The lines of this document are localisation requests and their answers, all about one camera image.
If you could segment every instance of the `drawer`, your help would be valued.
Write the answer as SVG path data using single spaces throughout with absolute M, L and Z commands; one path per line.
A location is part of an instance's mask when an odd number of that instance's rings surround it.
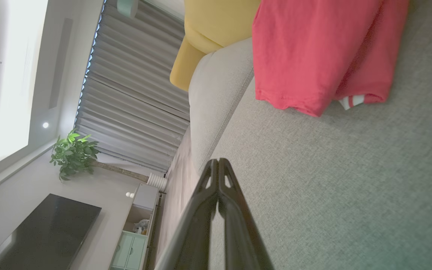
M 146 236 L 135 235 L 132 241 L 132 246 L 129 252 L 129 257 L 127 258 L 126 268 L 139 270 L 139 265 L 143 258 L 143 249 L 146 244 Z
M 126 266 L 126 261 L 128 259 L 129 253 L 132 248 L 133 237 L 130 235 L 122 234 L 120 242 L 116 247 L 116 252 L 114 253 L 112 266 L 119 266 L 124 268 Z
M 143 209 L 153 210 L 158 196 L 158 189 L 147 184 L 140 184 L 132 204 Z

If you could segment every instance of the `gray curtain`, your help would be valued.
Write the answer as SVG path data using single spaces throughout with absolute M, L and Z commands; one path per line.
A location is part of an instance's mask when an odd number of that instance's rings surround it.
M 170 83 L 182 22 L 139 2 L 136 17 L 103 7 L 75 127 L 99 150 L 166 172 L 189 124 L 188 94 Z

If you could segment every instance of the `white stripe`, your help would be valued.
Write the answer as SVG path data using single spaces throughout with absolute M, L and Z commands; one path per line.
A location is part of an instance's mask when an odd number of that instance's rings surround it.
M 359 94 L 358 96 L 353 96 L 353 107 L 365 102 L 365 96 L 363 94 Z
M 343 99 L 340 99 L 339 103 L 341 103 L 341 105 L 343 106 L 343 108 L 345 110 L 350 109 L 350 98 L 349 97 L 344 97 Z

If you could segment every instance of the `sofa backrest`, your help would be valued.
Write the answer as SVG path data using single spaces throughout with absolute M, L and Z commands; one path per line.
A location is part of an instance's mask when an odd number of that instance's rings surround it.
M 189 86 L 191 145 L 195 169 L 209 160 L 254 77 L 252 39 L 204 56 Z

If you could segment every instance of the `mint green drawer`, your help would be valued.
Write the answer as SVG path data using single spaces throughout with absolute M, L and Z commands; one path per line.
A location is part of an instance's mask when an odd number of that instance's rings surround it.
M 139 265 L 143 258 L 143 249 L 146 244 L 146 236 L 135 235 L 132 241 L 132 246 L 129 252 L 129 257 L 127 258 L 126 268 L 139 270 Z
M 122 234 L 114 253 L 112 266 L 124 268 L 132 247 L 133 236 Z

